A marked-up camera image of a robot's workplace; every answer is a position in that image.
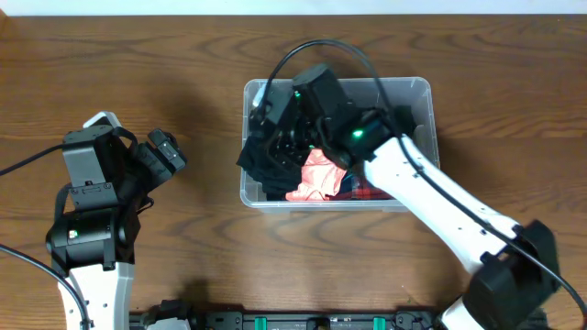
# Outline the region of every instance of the red cloth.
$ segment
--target red cloth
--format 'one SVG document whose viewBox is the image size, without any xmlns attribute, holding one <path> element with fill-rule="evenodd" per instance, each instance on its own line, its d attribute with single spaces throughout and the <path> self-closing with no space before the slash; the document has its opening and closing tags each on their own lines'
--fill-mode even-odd
<svg viewBox="0 0 587 330">
<path fill-rule="evenodd" d="M 350 175 L 342 179 L 340 191 L 336 196 L 328 196 L 330 201 L 389 200 L 393 197 L 379 188 L 373 187 L 362 176 Z"/>
<path fill-rule="evenodd" d="M 297 191 L 285 194 L 285 199 L 290 202 L 327 201 L 327 195 L 338 193 L 346 173 L 324 156 L 321 149 L 314 148 L 302 167 L 302 183 Z"/>
</svg>

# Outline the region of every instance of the cable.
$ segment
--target cable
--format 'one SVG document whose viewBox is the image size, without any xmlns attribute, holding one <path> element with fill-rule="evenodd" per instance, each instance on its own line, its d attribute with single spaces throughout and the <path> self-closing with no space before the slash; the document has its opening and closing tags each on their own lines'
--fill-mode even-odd
<svg viewBox="0 0 587 330">
<path fill-rule="evenodd" d="M 333 46 L 333 47 L 337 47 L 339 49 L 346 50 L 352 54 L 357 55 L 359 57 L 360 62 L 365 66 L 365 68 L 367 69 L 369 74 L 372 76 L 372 78 L 375 82 L 375 85 L 377 86 L 377 89 L 379 90 L 383 104 L 385 105 L 385 108 L 386 108 L 385 110 L 388 113 L 390 111 L 392 111 L 392 103 L 389 101 L 389 98 L 387 97 L 387 93 L 385 92 L 385 89 L 383 88 L 383 85 L 379 79 L 379 75 L 377 74 L 377 71 L 375 71 L 375 68 L 373 67 L 373 65 L 369 61 L 369 58 L 367 57 L 367 55 L 365 55 L 360 49 L 358 49 L 352 45 L 349 45 L 345 42 L 342 42 L 342 41 L 333 40 L 333 39 L 317 39 L 317 40 L 307 41 L 307 42 L 299 45 L 298 47 L 292 49 L 290 52 L 288 52 L 283 57 L 282 60 L 280 60 L 280 62 L 275 67 L 275 69 L 273 69 L 273 72 L 271 73 L 271 75 L 269 76 L 269 79 L 267 80 L 267 84 L 265 85 L 265 91 L 264 91 L 263 96 L 262 96 L 260 103 L 259 103 L 259 109 L 262 111 L 263 117 L 265 117 L 265 106 L 266 106 L 265 103 L 266 103 L 267 96 L 269 95 L 269 90 L 271 88 L 271 82 L 277 76 L 277 73 L 279 72 L 279 70 L 297 52 L 299 52 L 300 50 L 303 50 L 305 48 L 315 46 L 315 45 Z M 387 124 L 388 127 L 392 130 L 392 134 L 397 136 L 396 133 L 401 132 L 401 130 L 398 129 L 397 123 L 394 121 L 393 117 L 388 115 L 388 116 L 385 116 L 384 118 L 385 118 L 385 124 Z M 554 271 L 549 269 L 547 266 L 542 264 L 542 262 L 540 262 L 540 260 L 534 258 L 534 256 L 532 256 L 531 254 L 526 252 L 522 247 L 517 245 L 516 242 L 512 241 L 509 237 L 505 236 L 504 234 L 502 234 L 501 232 L 499 232 L 498 230 L 493 228 L 492 225 L 483 221 L 473 211 L 468 209 L 465 205 L 463 205 L 461 202 L 459 202 L 454 197 L 452 197 L 450 194 L 448 194 L 446 191 L 444 191 L 438 184 L 436 184 L 432 179 L 430 179 L 430 177 L 428 177 L 426 175 L 424 168 L 420 164 L 418 164 L 414 159 L 412 159 L 412 157 L 410 156 L 410 154 L 408 153 L 408 151 L 405 147 L 405 144 L 402 140 L 402 137 L 399 137 L 399 136 L 397 136 L 397 137 L 398 137 L 398 143 L 400 145 L 400 148 L 401 148 L 402 152 L 404 153 L 404 156 L 410 162 L 410 165 L 412 165 L 412 167 L 414 168 L 416 173 L 418 175 L 420 175 L 428 184 L 430 184 L 430 186 L 432 188 L 434 188 L 434 190 L 436 190 L 437 193 L 439 193 L 444 198 L 446 198 L 451 204 L 453 204 L 460 211 L 462 211 L 464 214 L 466 214 L 468 217 L 470 217 L 476 224 L 481 226 L 487 232 L 495 235 L 496 237 L 501 239 L 506 245 L 513 248 L 515 251 L 517 251 L 519 254 L 524 256 L 526 259 L 528 259 L 529 261 L 534 263 L 536 266 L 538 266 L 539 268 L 544 270 L 550 277 L 552 277 L 555 281 L 557 281 L 570 294 L 570 297 L 577 303 L 577 305 L 581 309 L 581 313 L 583 316 L 582 329 L 587 330 L 587 305 L 585 305 L 585 302 L 583 301 L 581 296 L 577 293 L 577 291 L 575 291 L 575 289 L 568 282 L 566 282 L 559 274 L 555 273 Z"/>
<path fill-rule="evenodd" d="M 82 321 L 80 322 L 80 329 L 89 330 L 91 321 L 90 321 L 90 318 L 88 317 L 88 312 L 85 309 L 85 303 L 83 302 L 82 298 L 77 293 L 77 291 L 73 288 L 73 286 L 71 286 L 71 284 L 68 283 L 57 271 L 53 270 L 51 267 L 45 265 L 44 263 L 36 260 L 35 258 L 27 256 L 26 254 L 24 254 L 22 252 L 18 252 L 15 249 L 7 247 L 3 244 L 0 244 L 0 251 L 3 251 L 13 257 L 17 257 L 21 260 L 24 260 L 24 261 L 30 263 L 31 265 L 37 267 L 40 270 L 44 270 L 53 279 L 57 280 L 57 282 L 59 282 L 67 290 L 67 292 L 73 297 L 73 299 L 75 300 L 75 303 L 77 304 L 77 307 L 80 309 L 80 315 L 82 316 Z"/>
<path fill-rule="evenodd" d="M 33 156 L 31 156 L 31 157 L 29 157 L 29 158 L 27 158 L 25 160 L 22 160 L 22 161 L 14 164 L 12 166 L 9 166 L 9 167 L 7 167 L 7 168 L 5 168 L 3 170 L 0 170 L 0 176 L 6 175 L 6 174 L 10 173 L 11 171 L 20 169 L 21 167 L 23 167 L 23 166 L 25 166 L 25 165 L 27 165 L 27 164 L 35 161 L 35 160 L 38 160 L 39 158 L 41 158 L 41 157 L 43 157 L 43 156 L 45 156 L 47 154 L 50 154 L 51 152 L 53 152 L 55 150 L 63 149 L 64 146 L 65 146 L 64 144 L 53 146 L 51 148 L 48 148 L 48 149 L 45 149 L 45 150 L 41 151 L 40 153 L 38 153 L 36 155 L 33 155 Z"/>
<path fill-rule="evenodd" d="M 149 210 L 151 207 L 153 207 L 153 205 L 155 204 L 155 200 L 150 198 L 150 197 L 145 197 L 145 200 L 147 201 L 145 204 L 149 204 L 149 206 L 143 206 L 142 208 L 140 208 L 137 211 L 137 215 L 140 215 L 141 213 L 143 213 L 146 210 Z"/>
</svg>

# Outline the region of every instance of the clothing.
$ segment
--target clothing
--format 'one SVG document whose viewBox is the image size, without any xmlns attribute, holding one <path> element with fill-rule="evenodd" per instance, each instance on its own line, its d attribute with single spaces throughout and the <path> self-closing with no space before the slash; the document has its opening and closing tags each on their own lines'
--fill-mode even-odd
<svg viewBox="0 0 587 330">
<path fill-rule="evenodd" d="M 302 182 L 295 192 L 285 194 L 288 201 L 327 201 L 336 195 L 347 173 L 328 159 L 321 149 L 314 148 L 302 167 Z"/>
<path fill-rule="evenodd" d="M 266 193 L 265 197 L 267 197 L 267 202 L 287 201 L 285 199 L 285 192 L 284 193 Z"/>
<path fill-rule="evenodd" d="M 389 200 L 393 197 L 379 188 L 373 187 L 362 176 L 348 173 L 340 184 L 340 191 L 334 196 L 328 196 L 330 201 L 351 200 Z"/>
<path fill-rule="evenodd" d="M 406 134 L 411 137 L 415 130 L 415 120 L 410 105 L 397 105 L 393 108 L 395 123 L 400 129 L 399 134 Z"/>
</svg>

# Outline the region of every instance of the black cloth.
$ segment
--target black cloth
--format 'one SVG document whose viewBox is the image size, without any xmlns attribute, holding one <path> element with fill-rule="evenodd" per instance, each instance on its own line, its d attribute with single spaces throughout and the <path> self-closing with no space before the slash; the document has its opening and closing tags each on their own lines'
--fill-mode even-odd
<svg viewBox="0 0 587 330">
<path fill-rule="evenodd" d="M 268 193 L 267 194 L 267 201 L 268 202 L 279 202 L 279 201 L 287 201 L 285 199 L 285 193 Z"/>
<path fill-rule="evenodd" d="M 410 105 L 398 105 L 393 109 L 393 117 L 401 132 L 399 134 L 406 134 L 411 137 L 415 130 L 415 120 L 412 114 L 412 107 Z"/>
<path fill-rule="evenodd" d="M 240 152 L 237 165 L 243 168 L 254 181 L 263 185 L 263 192 L 281 195 L 297 190 L 302 182 L 302 171 L 287 170 L 278 166 L 267 156 L 262 139 L 250 136 Z"/>
</svg>

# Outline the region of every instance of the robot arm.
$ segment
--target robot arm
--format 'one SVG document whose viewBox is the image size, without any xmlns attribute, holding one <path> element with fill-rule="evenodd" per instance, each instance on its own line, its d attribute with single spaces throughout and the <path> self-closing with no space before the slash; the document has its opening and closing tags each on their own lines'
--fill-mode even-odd
<svg viewBox="0 0 587 330">
<path fill-rule="evenodd" d="M 126 147 L 120 138 L 131 140 Z M 55 223 L 47 234 L 52 267 L 78 291 L 94 330 L 128 330 L 134 279 L 138 213 L 153 189 L 181 170 L 186 158 L 175 138 L 159 129 L 138 143 L 109 112 L 63 139 L 63 157 L 72 183 L 58 194 Z M 64 214 L 68 194 L 75 210 Z M 67 329 L 80 328 L 81 315 L 59 285 Z"/>
<path fill-rule="evenodd" d="M 481 203 L 423 156 L 406 136 L 405 152 L 426 175 L 477 216 L 506 237 L 531 250 L 549 268 L 559 272 L 552 233 L 535 221 L 527 228 Z M 392 137 L 365 161 L 367 179 L 402 202 L 449 246 L 473 274 L 468 291 L 459 297 L 438 322 L 450 330 L 509 329 L 538 308 L 558 287 L 548 275 L 508 249 L 503 240 L 480 225 L 425 181 Z"/>
<path fill-rule="evenodd" d="M 499 214 L 463 190 L 430 163 L 420 153 L 412 139 L 406 136 L 401 139 L 412 159 L 419 161 L 428 176 L 447 193 L 464 203 L 509 238 L 514 239 L 517 236 L 513 231 L 514 226 L 518 226 L 516 221 Z M 389 139 L 377 148 L 375 156 L 373 161 L 365 161 L 367 180 L 402 202 L 430 227 L 449 246 L 469 273 L 475 273 L 482 266 L 481 256 L 485 252 L 496 255 L 505 247 L 501 239 L 485 232 L 480 225 L 471 221 L 467 215 L 416 174 L 402 152 L 397 137 Z"/>
</svg>

